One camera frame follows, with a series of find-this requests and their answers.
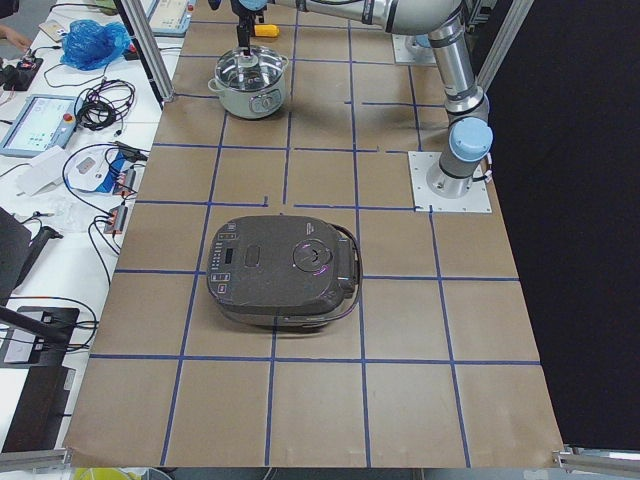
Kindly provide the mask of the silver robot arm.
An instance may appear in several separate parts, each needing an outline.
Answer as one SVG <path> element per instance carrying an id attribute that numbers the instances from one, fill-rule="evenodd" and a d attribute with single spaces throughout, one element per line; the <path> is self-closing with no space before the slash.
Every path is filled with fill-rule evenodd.
<path id="1" fill-rule="evenodd" d="M 463 3 L 446 0 L 279 1 L 279 6 L 374 25 L 389 34 L 426 35 L 444 87 L 448 145 L 430 168 L 429 188 L 443 198 L 466 195 L 489 153 L 489 101 L 478 85 L 465 39 Z"/>

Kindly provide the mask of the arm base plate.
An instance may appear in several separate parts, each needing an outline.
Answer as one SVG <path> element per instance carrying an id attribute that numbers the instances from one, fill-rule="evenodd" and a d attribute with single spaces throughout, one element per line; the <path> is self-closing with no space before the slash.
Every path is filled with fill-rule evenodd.
<path id="1" fill-rule="evenodd" d="M 426 34 L 392 36 L 394 59 L 400 65 L 435 66 L 436 60 Z"/>
<path id="2" fill-rule="evenodd" d="M 466 179 L 449 177 L 440 169 L 441 153 L 409 151 L 414 210 L 425 213 L 490 214 L 492 207 L 482 167 Z"/>

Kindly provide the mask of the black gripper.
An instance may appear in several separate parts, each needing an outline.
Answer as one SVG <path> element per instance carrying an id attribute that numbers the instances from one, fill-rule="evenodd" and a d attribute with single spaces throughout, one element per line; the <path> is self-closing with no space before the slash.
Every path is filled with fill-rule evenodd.
<path id="1" fill-rule="evenodd" d="M 231 0 L 232 12 L 238 17 L 236 28 L 238 47 L 243 48 L 244 55 L 251 54 L 251 37 L 253 22 L 266 8 L 267 0 Z"/>

